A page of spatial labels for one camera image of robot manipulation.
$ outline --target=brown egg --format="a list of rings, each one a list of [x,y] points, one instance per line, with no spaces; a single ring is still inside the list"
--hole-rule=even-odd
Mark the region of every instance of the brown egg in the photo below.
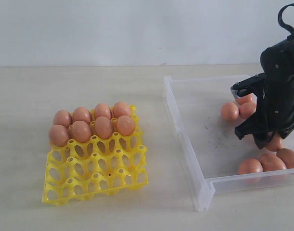
[[[248,94],[239,99],[236,99],[235,101],[237,102],[238,105],[243,105],[244,103],[252,103],[254,101],[254,95]]]
[[[72,132],[73,138],[80,143],[88,142],[92,136],[92,130],[89,124],[80,120],[75,121],[72,124],[71,132]]]
[[[122,115],[116,121],[116,129],[121,135],[129,136],[135,130],[135,122],[131,117]]]
[[[107,117],[109,119],[112,118],[112,112],[110,110],[110,107],[105,103],[99,103],[94,108],[94,118],[98,118],[100,116]]]
[[[71,139],[69,130],[59,124],[53,125],[49,131],[49,138],[52,144],[57,147],[63,147]]]
[[[105,140],[112,136],[114,125],[109,118],[100,116],[95,120],[94,129],[97,136]]]
[[[283,139],[276,133],[273,139],[268,143],[265,148],[271,152],[276,152],[278,149],[283,148]]]
[[[281,148],[277,150],[276,156],[279,157],[287,166],[287,168],[294,168],[294,151],[288,148]]]
[[[244,160],[240,164],[238,174],[249,174],[249,173],[257,173],[257,172],[262,172],[261,163],[257,159],[249,158]],[[253,179],[248,179],[245,182],[258,183],[259,180],[260,178],[253,178]]]
[[[73,112],[74,121],[84,121],[87,124],[90,124],[92,117],[90,111],[85,107],[78,107]]]
[[[225,103],[220,109],[222,117],[227,121],[233,121],[239,116],[239,108],[235,103]]]
[[[113,107],[113,113],[115,118],[119,118],[120,116],[132,116],[132,111],[125,102],[115,103]]]
[[[256,104],[253,102],[244,103],[239,108],[239,115],[242,119],[248,119],[256,111]]]
[[[285,163],[271,153],[261,155],[259,160],[264,172],[287,169]]]
[[[59,124],[69,128],[69,126],[72,124],[72,116],[66,110],[60,110],[55,114],[53,124]]]

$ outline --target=plastic egg tray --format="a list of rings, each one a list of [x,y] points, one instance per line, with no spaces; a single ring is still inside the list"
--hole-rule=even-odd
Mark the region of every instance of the plastic egg tray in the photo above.
[[[64,147],[51,144],[47,155],[43,203],[64,205],[70,199],[89,200],[96,194],[113,195],[121,189],[138,190],[148,184],[147,148],[142,143],[135,106],[130,106],[135,131],[122,136],[116,131],[107,140],[93,135],[89,142],[74,139]],[[115,128],[116,119],[112,122]]]

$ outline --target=transparent container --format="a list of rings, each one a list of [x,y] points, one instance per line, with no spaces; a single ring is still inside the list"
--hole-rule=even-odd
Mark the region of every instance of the transparent container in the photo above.
[[[247,78],[164,78],[164,104],[183,149],[181,161],[197,211],[206,211],[214,194],[294,184],[294,169],[237,173],[244,159],[269,152],[259,150],[250,135],[237,138],[234,128],[241,119],[229,123],[220,116],[223,103],[234,101],[230,87]],[[284,140],[284,146],[294,150],[294,132]],[[260,180],[249,183],[250,179]]]

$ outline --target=white wall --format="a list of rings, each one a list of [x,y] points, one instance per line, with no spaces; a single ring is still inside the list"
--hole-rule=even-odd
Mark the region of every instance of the white wall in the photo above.
[[[288,35],[277,14],[289,3],[0,0],[0,66],[258,63]]]

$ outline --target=white table surface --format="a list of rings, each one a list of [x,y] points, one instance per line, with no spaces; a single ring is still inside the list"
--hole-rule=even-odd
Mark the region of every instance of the white table surface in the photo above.
[[[294,185],[215,195],[195,212],[162,101],[163,77],[261,72],[259,65],[0,68],[0,230],[294,230]],[[139,191],[42,203],[54,113],[137,106],[149,184]]]

